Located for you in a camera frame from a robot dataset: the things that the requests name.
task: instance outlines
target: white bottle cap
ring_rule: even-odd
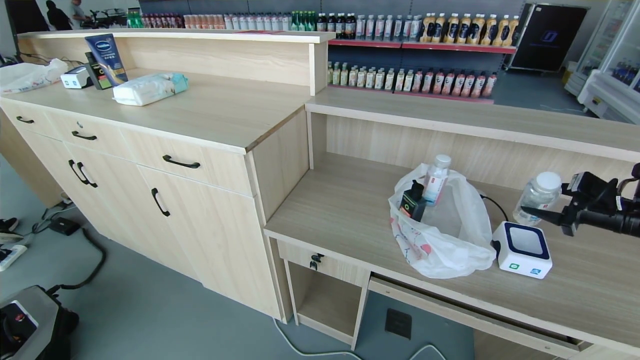
[[[451,165],[451,157],[445,154],[436,155],[434,165],[439,168],[447,168],[449,167],[449,165]]]
[[[560,189],[562,179],[555,172],[545,171],[536,176],[533,181],[533,187],[542,192],[553,192]]]

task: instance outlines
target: drawer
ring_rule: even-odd
[[[435,299],[375,277],[372,277],[369,281],[369,290],[487,334],[552,354],[562,359],[568,359],[580,351],[578,345],[572,343],[566,336],[563,337],[566,340],[561,340],[558,338],[561,337],[560,335],[552,337],[540,332],[524,329],[517,325],[476,313],[473,310]]]
[[[87,115],[63,110],[48,110],[47,116],[62,140],[131,160],[131,153],[120,134],[120,128],[109,124],[108,120],[103,122]]]
[[[3,100],[2,109],[17,129],[26,129],[41,135],[60,139],[45,111],[24,102]]]
[[[318,255],[317,252],[303,249],[280,240],[278,240],[278,251],[280,252],[281,258],[304,266],[305,268],[309,268],[310,263],[314,261],[311,257]],[[361,287],[366,286],[369,282],[370,271],[360,268],[359,266],[333,259],[330,256],[322,256],[320,257],[320,261],[315,261],[315,263],[318,272],[336,279]]]
[[[121,129],[138,163],[253,197],[244,155]]]

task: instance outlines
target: cabinet door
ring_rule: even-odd
[[[114,230],[118,228],[118,223],[98,193],[81,181],[84,178],[80,178],[82,175],[78,171],[77,161],[65,145],[61,141],[30,131],[20,130],[20,134],[95,229],[100,234],[114,239]]]
[[[118,218],[123,232],[114,240],[123,241],[125,246],[130,244],[140,254],[197,279],[136,164],[69,143],[67,148],[82,162],[84,174],[97,185],[95,190]]]
[[[251,197],[139,167],[202,284],[279,317],[262,231]]]

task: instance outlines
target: black drawer handle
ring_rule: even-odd
[[[76,138],[85,139],[85,140],[96,140],[96,139],[98,139],[98,136],[95,136],[95,135],[82,136],[77,131],[72,131],[71,135],[75,136]]]
[[[80,175],[78,175],[78,173],[76,172],[76,170],[74,169],[74,164],[75,162],[73,160],[69,160],[69,166],[71,167],[71,170],[73,170],[74,174],[78,177],[78,179],[85,185],[89,185],[89,180],[85,179],[82,180],[82,177],[80,177]]]
[[[88,177],[84,174],[84,172],[82,171],[82,167],[83,167],[83,166],[84,166],[84,165],[83,165],[81,162],[80,162],[80,163],[78,163],[78,170],[80,170],[80,174],[82,174],[82,176],[84,176],[84,178],[86,179],[86,183],[87,183],[87,184],[89,184],[89,185],[93,186],[94,188],[97,188],[97,187],[98,187],[98,184],[96,184],[96,183],[92,183],[91,181],[89,181],[89,178],[88,178]]]
[[[162,210],[162,206],[160,206],[160,203],[158,202],[158,198],[157,198],[157,195],[158,195],[158,189],[157,188],[151,189],[151,195],[153,195],[154,200],[156,201],[156,205],[158,205],[158,209],[160,209],[160,212],[162,213],[162,215],[164,215],[166,217],[171,215],[171,213],[169,211]]]
[[[199,168],[200,167],[200,163],[185,164],[185,163],[179,163],[178,161],[173,161],[173,160],[171,160],[171,156],[169,156],[169,155],[164,155],[162,157],[162,160],[165,160],[168,163],[180,165],[182,167],[188,167],[188,168]]]
[[[35,122],[33,120],[23,120],[21,116],[15,117],[15,119],[18,120],[18,121],[22,121],[25,124],[33,124]]]

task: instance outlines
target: plastic bag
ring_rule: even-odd
[[[438,206],[427,207],[421,222],[398,209],[404,191],[414,179],[423,183],[428,168],[420,164],[400,179],[389,198],[391,228],[404,258],[420,274],[434,279],[489,268],[495,259],[489,215],[478,191],[460,173],[449,171]]]
[[[68,71],[62,60],[53,59],[48,65],[19,63],[0,67],[0,94],[25,92],[51,85]]]

